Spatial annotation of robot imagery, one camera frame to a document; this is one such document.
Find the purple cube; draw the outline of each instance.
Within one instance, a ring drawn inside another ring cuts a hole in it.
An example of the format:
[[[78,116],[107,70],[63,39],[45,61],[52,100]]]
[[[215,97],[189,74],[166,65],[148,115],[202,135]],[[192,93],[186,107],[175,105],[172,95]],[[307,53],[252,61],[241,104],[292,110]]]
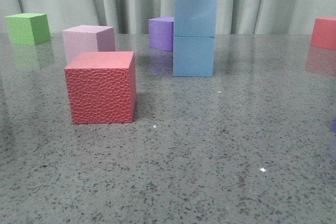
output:
[[[173,51],[174,17],[151,18],[148,20],[149,46]]]

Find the table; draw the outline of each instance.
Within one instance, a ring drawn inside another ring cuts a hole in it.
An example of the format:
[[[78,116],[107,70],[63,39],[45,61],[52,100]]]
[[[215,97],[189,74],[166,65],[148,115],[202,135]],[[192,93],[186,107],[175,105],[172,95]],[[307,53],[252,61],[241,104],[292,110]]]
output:
[[[61,34],[0,34],[0,222],[332,223],[336,51],[309,42],[218,35],[212,78],[172,77],[172,52],[116,35],[134,122],[73,125]]]

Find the red block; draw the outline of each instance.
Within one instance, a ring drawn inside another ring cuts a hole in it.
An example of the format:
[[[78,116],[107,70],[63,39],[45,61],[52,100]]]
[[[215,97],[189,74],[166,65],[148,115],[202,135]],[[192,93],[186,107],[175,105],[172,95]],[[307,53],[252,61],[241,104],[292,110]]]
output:
[[[315,20],[310,45],[336,50],[336,17],[321,17]]]
[[[74,124],[133,121],[134,52],[83,52],[64,72]]]

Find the stacked blue cubes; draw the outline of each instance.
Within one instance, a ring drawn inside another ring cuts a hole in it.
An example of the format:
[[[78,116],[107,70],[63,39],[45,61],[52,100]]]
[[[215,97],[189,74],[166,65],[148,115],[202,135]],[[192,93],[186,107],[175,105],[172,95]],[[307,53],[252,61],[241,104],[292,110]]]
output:
[[[174,76],[211,77],[217,0],[174,0]]]

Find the purple block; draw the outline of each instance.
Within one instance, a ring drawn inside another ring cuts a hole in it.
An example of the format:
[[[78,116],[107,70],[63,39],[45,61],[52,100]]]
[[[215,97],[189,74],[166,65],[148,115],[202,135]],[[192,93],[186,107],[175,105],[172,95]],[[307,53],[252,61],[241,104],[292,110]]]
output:
[[[112,26],[75,26],[63,30],[67,63],[81,52],[115,51]]]
[[[160,17],[148,20],[149,46],[173,51],[174,17]]]

